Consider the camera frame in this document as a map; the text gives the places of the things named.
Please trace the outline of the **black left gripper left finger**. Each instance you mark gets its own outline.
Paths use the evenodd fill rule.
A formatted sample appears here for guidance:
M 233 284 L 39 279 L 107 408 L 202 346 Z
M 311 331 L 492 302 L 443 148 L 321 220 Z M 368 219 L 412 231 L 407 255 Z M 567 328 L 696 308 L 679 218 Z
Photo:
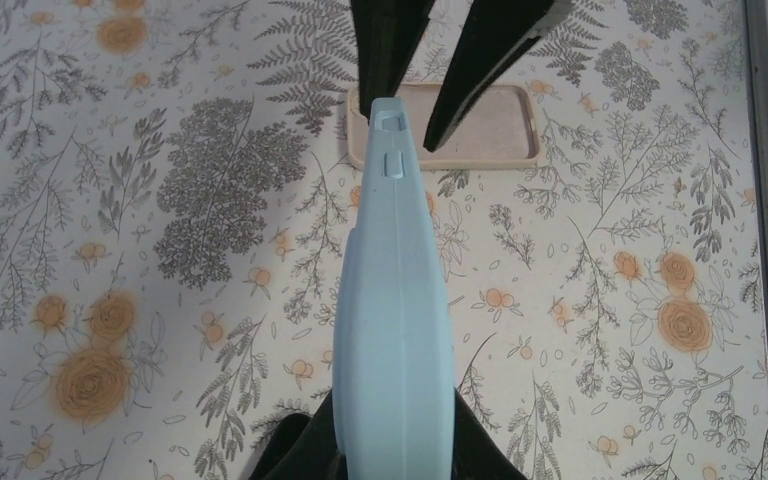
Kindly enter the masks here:
M 249 479 L 344 480 L 346 463 L 337 445 L 332 395 L 312 414 L 282 419 Z

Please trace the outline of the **phone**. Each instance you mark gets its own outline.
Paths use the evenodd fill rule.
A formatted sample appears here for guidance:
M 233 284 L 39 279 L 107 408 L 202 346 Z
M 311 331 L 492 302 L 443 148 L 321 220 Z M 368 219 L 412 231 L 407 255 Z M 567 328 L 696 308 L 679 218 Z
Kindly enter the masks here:
M 334 332 L 334 426 L 350 478 L 450 477 L 447 301 L 406 105 L 376 99 Z

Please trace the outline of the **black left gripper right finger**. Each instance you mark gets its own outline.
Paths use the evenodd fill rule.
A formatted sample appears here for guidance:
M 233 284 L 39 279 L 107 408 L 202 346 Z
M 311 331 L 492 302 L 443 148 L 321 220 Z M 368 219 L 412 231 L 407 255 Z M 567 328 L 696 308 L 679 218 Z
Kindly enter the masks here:
M 527 480 L 455 391 L 452 480 Z

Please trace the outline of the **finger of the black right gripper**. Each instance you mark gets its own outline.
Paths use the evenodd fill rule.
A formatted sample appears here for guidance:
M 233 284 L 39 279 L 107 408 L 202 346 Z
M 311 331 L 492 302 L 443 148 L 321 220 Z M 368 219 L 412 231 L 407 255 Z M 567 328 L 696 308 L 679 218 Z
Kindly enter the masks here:
M 359 110 L 393 97 L 429 23 L 433 0 L 351 0 L 358 50 Z
M 574 8 L 563 0 L 474 0 L 429 117 L 423 147 L 453 135 L 485 91 Z

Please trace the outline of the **cream phone case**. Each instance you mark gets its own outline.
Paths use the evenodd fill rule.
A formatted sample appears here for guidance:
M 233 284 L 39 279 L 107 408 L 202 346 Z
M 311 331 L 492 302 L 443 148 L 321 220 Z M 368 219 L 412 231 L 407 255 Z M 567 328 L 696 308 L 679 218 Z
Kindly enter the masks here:
M 545 157 L 528 92 L 511 83 L 488 88 L 434 152 L 422 146 L 440 82 L 405 82 L 397 91 L 407 107 L 422 170 L 499 170 L 532 166 Z

